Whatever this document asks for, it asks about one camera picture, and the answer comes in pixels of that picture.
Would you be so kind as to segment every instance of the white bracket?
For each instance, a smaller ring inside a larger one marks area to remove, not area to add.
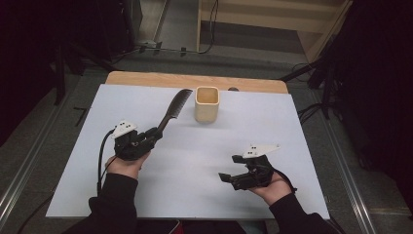
[[[134,123],[131,123],[126,120],[122,120],[118,126],[116,126],[115,131],[112,134],[112,138],[117,138],[122,135],[125,135],[134,129],[137,129],[137,125]]]
[[[252,144],[244,153],[243,158],[257,158],[281,148],[279,144]]]

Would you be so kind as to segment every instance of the pen holder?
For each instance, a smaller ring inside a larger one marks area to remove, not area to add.
[[[215,87],[198,87],[195,95],[195,119],[212,123],[218,116],[219,91]]]

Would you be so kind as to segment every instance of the gray floor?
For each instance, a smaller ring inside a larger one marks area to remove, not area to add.
[[[169,2],[173,9],[189,0]],[[181,24],[193,24],[193,19],[174,20],[176,14],[168,12],[165,24],[159,32],[164,46],[171,49],[193,46],[193,33],[189,29],[173,30]],[[217,28],[216,45],[206,55],[190,55],[181,57],[176,53],[151,52],[126,56],[116,64],[120,69],[129,71],[156,71],[183,74],[218,75],[230,77],[245,77],[255,79],[280,78],[291,71],[297,64],[305,62],[305,57],[298,44],[298,38],[293,31],[271,30],[271,40],[268,29],[243,28],[241,34],[236,27],[228,29],[228,25],[220,24]],[[207,47],[208,32],[203,32],[202,48]],[[16,194],[19,198],[12,207],[7,221],[1,228],[1,233],[16,233],[23,221],[38,207],[58,183],[67,159],[80,133],[82,123],[76,124],[82,114],[74,107],[89,108],[94,99],[98,85],[104,83],[107,73],[99,67],[88,68],[84,76],[66,75],[68,95],[60,107],[53,106],[55,91],[51,91],[35,109],[25,118],[9,140],[0,148],[0,192],[7,191],[19,167],[24,163],[38,133],[48,127],[51,113],[61,108],[55,123],[37,153],[33,169],[25,182],[23,190]],[[299,77],[308,79],[308,74]],[[315,103],[319,91],[309,90],[305,82],[294,79],[287,83],[293,96],[297,110]],[[331,126],[337,137],[340,149],[345,157],[350,174],[356,182],[359,193],[369,211],[376,233],[413,233],[413,222],[408,220],[411,215],[401,199],[394,182],[380,172],[362,170],[357,162],[350,140],[341,123],[331,115],[326,122],[320,113],[313,116],[303,125],[303,131],[308,141],[313,157],[319,183],[326,197],[326,204],[331,215],[343,227],[346,233],[363,233],[357,219],[354,204],[349,196],[346,180],[340,172],[336,157],[336,148],[326,126]],[[24,233],[60,233],[75,223],[74,219],[48,219],[45,213],[48,205],[43,208],[27,224]],[[270,233],[275,233],[277,224],[267,221]],[[249,225],[250,233],[256,233]]]

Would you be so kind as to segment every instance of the black sleeve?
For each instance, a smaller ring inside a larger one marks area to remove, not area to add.
[[[280,234],[337,234],[319,214],[306,214],[294,194],[286,195],[270,206]]]
[[[125,175],[107,174],[100,195],[89,200],[92,213],[63,233],[134,233],[136,187],[136,179]]]

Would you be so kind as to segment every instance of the comb teeth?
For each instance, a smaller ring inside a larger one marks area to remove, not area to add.
[[[170,103],[167,115],[172,118],[177,118],[180,111],[182,110],[183,105],[185,104],[188,97],[191,96],[191,94],[192,90],[184,89],[179,91]]]

